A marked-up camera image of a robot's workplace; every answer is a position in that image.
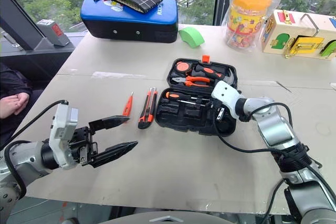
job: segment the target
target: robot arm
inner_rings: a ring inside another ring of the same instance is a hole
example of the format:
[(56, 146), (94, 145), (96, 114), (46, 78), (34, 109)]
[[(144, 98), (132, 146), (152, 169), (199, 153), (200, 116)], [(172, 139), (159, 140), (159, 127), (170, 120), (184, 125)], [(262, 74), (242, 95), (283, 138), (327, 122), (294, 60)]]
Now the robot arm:
[[(274, 102), (270, 98), (246, 99), (224, 81), (218, 82), (212, 97), (220, 100), (229, 108), (231, 116), (241, 121), (247, 121), (253, 111)], [(268, 148), (294, 155), (320, 174), (318, 166), (307, 154), (308, 148), (299, 141), (291, 124), (281, 116), (276, 106), (261, 109), (252, 118), (257, 122), (259, 133)], [(284, 157), (279, 152), (272, 152), (272, 155), (288, 184), (285, 197), (296, 220), (301, 223), (335, 223), (336, 202), (322, 181), (294, 159)]]
[(132, 150), (137, 141), (118, 144), (98, 153), (97, 143), (92, 141), (96, 131), (116, 127), (128, 119), (127, 116), (111, 116), (90, 122), (89, 127), (76, 129), (78, 109), (71, 108), (66, 102), (57, 107), (49, 139), (10, 143), (6, 147), (10, 161), (6, 159), (6, 149), (0, 153), (0, 223), (6, 222), (15, 203), (25, 195), (26, 186), (54, 169), (68, 170), (77, 164), (96, 168)]

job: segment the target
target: plastic jar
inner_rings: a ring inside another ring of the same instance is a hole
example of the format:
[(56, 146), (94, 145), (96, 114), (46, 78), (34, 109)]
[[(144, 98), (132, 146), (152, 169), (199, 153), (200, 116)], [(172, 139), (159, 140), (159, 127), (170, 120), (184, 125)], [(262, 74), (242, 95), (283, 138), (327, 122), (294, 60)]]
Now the plastic jar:
[(228, 17), (226, 39), (233, 48), (249, 48), (263, 24), (263, 17), (272, 0), (232, 0)]

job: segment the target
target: plastic bag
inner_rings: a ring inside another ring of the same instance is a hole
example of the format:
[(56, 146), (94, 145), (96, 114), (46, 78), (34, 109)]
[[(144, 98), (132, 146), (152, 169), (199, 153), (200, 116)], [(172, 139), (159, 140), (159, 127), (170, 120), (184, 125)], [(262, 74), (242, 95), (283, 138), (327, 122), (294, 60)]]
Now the plastic bag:
[(222, 26), (227, 44), (249, 52), (256, 46), (266, 17), (281, 0), (230, 0)]

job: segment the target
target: dark clothing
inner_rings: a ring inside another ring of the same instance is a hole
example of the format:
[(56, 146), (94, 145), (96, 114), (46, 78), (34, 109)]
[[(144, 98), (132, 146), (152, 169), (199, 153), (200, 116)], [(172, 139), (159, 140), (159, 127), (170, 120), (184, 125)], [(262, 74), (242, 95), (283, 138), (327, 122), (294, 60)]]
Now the dark clothing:
[(1, 98), (23, 92), (29, 94), (27, 106), (19, 115), (12, 114), (7, 118), (1, 119), (0, 150), (2, 150), (9, 143), (9, 138), (14, 134), (43, 90), (33, 91), (29, 87), (29, 81), (20, 72), (14, 71), (2, 63), (0, 63), (0, 67)]

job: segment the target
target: person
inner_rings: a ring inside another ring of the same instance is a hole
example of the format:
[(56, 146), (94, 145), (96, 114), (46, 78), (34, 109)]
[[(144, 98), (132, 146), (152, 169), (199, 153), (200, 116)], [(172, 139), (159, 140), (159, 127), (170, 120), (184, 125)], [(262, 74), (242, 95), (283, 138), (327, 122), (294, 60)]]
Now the person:
[(20, 72), (0, 62), (0, 150), (10, 141), (43, 90), (32, 90)]

